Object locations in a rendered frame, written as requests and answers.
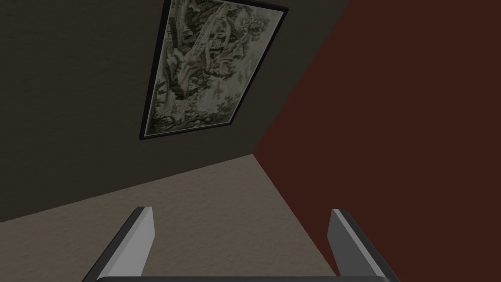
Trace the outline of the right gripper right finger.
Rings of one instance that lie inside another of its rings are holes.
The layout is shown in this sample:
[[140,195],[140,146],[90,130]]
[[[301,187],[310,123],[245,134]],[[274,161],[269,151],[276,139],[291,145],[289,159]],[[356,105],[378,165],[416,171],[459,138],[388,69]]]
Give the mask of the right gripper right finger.
[[400,282],[348,210],[331,210],[327,238],[340,282]]

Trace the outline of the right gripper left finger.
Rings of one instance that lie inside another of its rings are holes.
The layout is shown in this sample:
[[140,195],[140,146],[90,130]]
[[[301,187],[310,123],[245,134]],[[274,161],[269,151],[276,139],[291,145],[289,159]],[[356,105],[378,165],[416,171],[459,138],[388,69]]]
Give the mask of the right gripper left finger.
[[141,276],[154,238],[152,207],[137,207],[82,282],[98,282],[103,277]]

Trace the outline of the black framed landscape picture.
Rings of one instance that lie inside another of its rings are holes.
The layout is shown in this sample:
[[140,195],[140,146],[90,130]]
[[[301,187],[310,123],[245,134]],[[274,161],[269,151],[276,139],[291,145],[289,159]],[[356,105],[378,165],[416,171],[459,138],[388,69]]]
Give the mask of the black framed landscape picture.
[[139,138],[231,125],[288,11],[258,0],[164,0]]

